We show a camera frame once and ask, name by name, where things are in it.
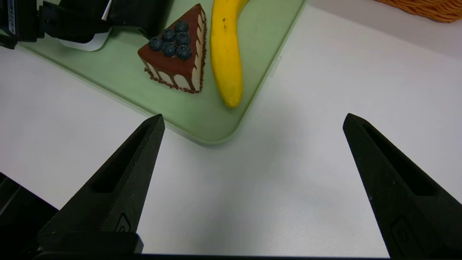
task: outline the green tray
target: green tray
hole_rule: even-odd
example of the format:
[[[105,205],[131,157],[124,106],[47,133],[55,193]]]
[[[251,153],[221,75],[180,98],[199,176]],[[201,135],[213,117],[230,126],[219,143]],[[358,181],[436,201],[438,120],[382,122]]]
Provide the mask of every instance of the green tray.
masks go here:
[[[208,50],[213,0],[176,0],[167,24],[198,2],[206,13]],[[305,0],[250,0],[243,9],[238,37],[244,93],[236,109],[227,108],[216,89],[209,51],[203,91],[189,94],[149,79],[137,55],[147,40],[134,32],[113,30],[95,52],[67,48],[50,37],[21,46],[148,114],[162,113],[170,126],[193,140],[219,144],[241,125],[304,6]]]

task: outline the white tabletop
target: white tabletop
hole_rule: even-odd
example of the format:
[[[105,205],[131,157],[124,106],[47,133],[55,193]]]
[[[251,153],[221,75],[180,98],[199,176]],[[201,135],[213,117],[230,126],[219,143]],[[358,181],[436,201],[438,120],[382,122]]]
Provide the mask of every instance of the white tabletop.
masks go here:
[[[233,140],[203,147],[166,130],[144,253],[387,256],[343,120],[369,120],[462,201],[460,46],[462,22],[310,0]],[[145,118],[0,48],[0,171],[57,208]]]

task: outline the chocolate cake slice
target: chocolate cake slice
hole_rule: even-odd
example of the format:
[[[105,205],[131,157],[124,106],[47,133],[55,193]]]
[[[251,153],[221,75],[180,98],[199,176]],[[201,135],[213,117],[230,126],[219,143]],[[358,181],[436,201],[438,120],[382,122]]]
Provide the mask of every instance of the chocolate cake slice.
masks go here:
[[[188,93],[202,91],[206,18],[195,5],[164,32],[138,50],[152,80]]]

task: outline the cake layer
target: cake layer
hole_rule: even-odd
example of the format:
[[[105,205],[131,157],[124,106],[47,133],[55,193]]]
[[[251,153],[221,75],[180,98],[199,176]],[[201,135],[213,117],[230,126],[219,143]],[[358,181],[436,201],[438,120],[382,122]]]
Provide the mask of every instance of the cake layer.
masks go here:
[[[150,49],[149,44],[138,50],[138,54],[152,80],[188,93],[199,93],[202,90],[207,31],[206,17],[201,5],[195,5],[167,29],[173,30],[178,21],[186,21],[189,25],[190,58],[182,60],[177,56],[168,57],[162,51]]]

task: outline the yellow banana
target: yellow banana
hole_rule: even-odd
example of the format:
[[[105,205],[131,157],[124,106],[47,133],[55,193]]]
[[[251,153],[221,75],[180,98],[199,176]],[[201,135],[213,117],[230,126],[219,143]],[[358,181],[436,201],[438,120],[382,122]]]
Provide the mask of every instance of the yellow banana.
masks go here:
[[[214,0],[210,29],[210,59],[215,84],[228,107],[242,97],[242,65],[237,41],[237,20],[249,0]]]

